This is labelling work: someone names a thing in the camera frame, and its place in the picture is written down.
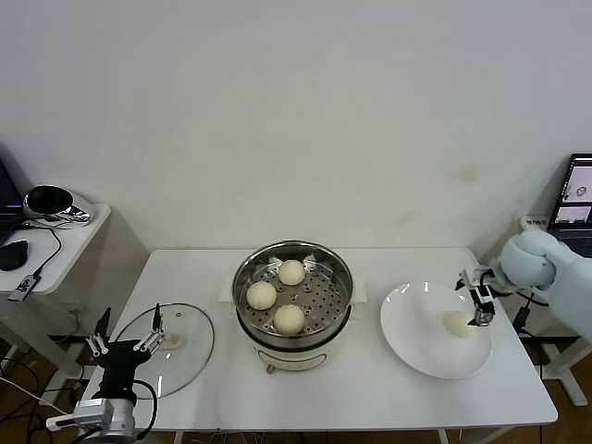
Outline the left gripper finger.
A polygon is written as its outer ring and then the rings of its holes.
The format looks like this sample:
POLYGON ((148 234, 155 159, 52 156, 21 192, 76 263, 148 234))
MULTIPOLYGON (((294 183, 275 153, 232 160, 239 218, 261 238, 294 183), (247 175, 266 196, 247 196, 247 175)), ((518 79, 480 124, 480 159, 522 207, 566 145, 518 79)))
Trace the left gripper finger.
POLYGON ((154 316, 149 334, 134 345, 133 350, 135 352, 154 353, 166 337, 166 332, 163 329, 162 324, 162 314, 160 304, 158 303, 154 308, 154 316))
POLYGON ((86 342, 93 357, 101 357, 108 353, 106 346, 106 332, 110 320, 111 308, 107 307, 101 318, 97 321, 93 333, 86 337, 86 342))

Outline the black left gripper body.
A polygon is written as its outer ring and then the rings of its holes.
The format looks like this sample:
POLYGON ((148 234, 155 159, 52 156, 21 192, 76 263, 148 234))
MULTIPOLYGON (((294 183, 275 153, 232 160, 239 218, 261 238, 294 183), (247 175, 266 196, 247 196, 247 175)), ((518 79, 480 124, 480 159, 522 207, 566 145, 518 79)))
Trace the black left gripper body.
POLYGON ((147 350, 134 349, 138 343, 138 339, 128 339, 107 344, 107 354, 99 359, 99 366, 104 370, 102 381, 93 399, 137 399, 132 390, 135 372, 151 357, 147 350))

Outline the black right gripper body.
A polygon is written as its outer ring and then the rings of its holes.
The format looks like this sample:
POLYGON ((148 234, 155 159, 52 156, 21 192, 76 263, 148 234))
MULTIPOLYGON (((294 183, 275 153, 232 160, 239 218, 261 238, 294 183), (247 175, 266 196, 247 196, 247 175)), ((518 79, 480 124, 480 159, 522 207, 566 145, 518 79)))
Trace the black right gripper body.
POLYGON ((491 268, 479 265, 467 267, 462 272, 464 286, 475 294, 479 303, 493 302, 489 281, 494 277, 491 268))

